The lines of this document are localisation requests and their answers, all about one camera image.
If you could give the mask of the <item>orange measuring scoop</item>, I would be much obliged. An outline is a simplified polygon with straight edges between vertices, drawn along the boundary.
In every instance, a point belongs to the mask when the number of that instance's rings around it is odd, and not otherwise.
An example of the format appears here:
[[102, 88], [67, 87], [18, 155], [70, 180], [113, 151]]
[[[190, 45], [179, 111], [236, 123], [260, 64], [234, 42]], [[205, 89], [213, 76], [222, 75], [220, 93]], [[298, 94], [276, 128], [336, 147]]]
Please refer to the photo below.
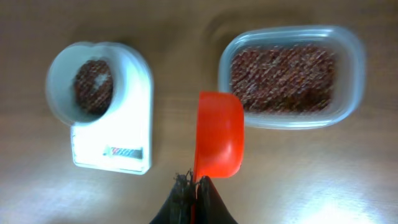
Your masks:
[[230, 93], [201, 92], [196, 134], [193, 179], [198, 186], [203, 176], [213, 180], [235, 175], [244, 154], [244, 112], [240, 101]]

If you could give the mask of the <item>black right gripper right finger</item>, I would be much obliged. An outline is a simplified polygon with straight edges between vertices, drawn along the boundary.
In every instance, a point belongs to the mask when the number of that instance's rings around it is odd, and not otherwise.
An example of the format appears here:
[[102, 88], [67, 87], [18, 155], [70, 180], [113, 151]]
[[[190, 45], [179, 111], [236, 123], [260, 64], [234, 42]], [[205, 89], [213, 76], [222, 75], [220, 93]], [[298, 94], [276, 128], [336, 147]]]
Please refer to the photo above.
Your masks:
[[228, 211], [215, 185], [208, 176], [203, 176], [198, 186], [195, 223], [238, 224]]

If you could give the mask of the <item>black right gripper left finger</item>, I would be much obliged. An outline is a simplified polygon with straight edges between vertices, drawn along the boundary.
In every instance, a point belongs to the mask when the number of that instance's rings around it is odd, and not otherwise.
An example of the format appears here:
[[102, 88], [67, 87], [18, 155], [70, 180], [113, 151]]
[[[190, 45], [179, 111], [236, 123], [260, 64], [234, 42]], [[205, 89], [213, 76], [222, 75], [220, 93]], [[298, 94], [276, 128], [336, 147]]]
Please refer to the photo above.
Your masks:
[[157, 215], [150, 224], [190, 224], [192, 206], [196, 201], [193, 171], [176, 173], [174, 185]]

